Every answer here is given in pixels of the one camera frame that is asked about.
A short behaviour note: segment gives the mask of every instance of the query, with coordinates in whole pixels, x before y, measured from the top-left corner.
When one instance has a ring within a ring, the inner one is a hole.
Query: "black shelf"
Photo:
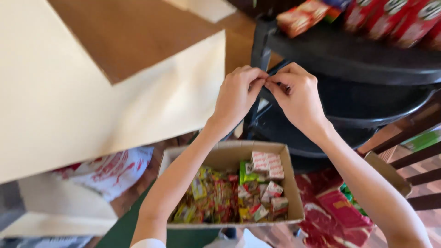
[[[316,144],[294,127],[284,114],[274,108],[263,113],[249,129],[259,140],[287,144],[292,155],[327,158]],[[336,128],[336,130],[352,149],[356,149],[366,143],[378,128]]]
[[[273,75],[283,65],[269,70]],[[428,86],[389,86],[343,81],[314,73],[326,117],[335,127],[374,128],[399,120],[425,104],[434,92]],[[260,97],[282,111],[274,96],[263,88]]]
[[[439,51],[391,47],[346,33],[327,23],[318,23],[292,39],[275,31],[276,23],[271,19],[259,19],[256,29],[262,28],[265,32],[269,26],[273,30],[264,45],[307,70],[372,84],[441,83]]]

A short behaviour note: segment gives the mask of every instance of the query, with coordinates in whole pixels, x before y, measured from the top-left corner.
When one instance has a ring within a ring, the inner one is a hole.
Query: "left hand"
[[[206,128],[214,126],[216,132],[226,136],[248,113],[267,78],[266,72],[249,65],[228,74],[220,86],[216,108]]]

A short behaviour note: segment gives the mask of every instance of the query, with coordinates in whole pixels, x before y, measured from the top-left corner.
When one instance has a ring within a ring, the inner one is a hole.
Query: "white sleeve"
[[[165,244],[162,243],[159,239],[143,239],[136,244],[134,244],[131,248],[166,248]]]

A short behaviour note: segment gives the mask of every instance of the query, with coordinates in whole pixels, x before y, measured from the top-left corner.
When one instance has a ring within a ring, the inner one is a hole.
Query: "white plastic bag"
[[[152,159],[154,147],[137,147],[54,171],[63,179],[100,192],[108,202],[138,181]]]

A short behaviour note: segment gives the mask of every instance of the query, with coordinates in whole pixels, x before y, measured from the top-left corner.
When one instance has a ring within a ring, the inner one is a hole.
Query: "hand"
[[[249,65],[228,74],[206,127],[215,126],[216,132],[226,136],[248,113],[267,78],[266,72]]]
[[[288,120],[317,143],[323,131],[332,128],[326,119],[317,90],[317,78],[296,63],[280,69],[267,79],[271,91]]]

